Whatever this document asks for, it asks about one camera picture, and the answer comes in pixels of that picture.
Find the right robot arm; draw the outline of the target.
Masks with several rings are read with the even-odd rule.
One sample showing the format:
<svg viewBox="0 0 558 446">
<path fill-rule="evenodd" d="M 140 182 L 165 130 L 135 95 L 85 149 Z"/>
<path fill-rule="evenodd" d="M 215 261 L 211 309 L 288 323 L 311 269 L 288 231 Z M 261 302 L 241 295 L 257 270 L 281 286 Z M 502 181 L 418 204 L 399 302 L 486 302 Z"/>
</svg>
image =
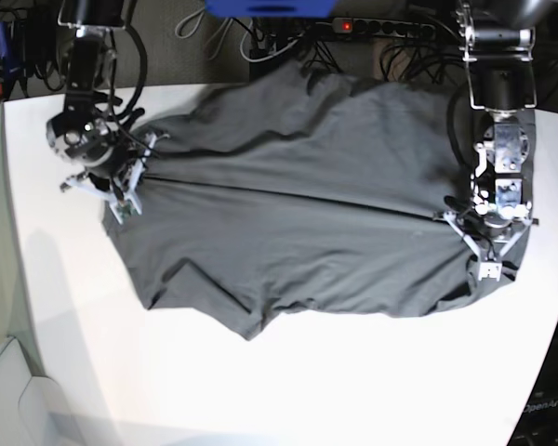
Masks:
<svg viewBox="0 0 558 446">
<path fill-rule="evenodd" d="M 66 56 L 62 112 L 46 123 L 50 149 L 62 160 L 80 165 L 81 174 L 62 186 L 87 181 L 99 194 L 121 202 L 130 193 L 132 168 L 140 168 L 147 153 L 130 132 L 144 114 L 138 106 L 147 77 L 144 44 L 131 25 L 134 1 L 64 1 L 57 23 L 73 32 Z M 139 77 L 124 103 L 115 94 L 118 52 L 114 33 L 126 32 L 139 53 Z"/>
</svg>

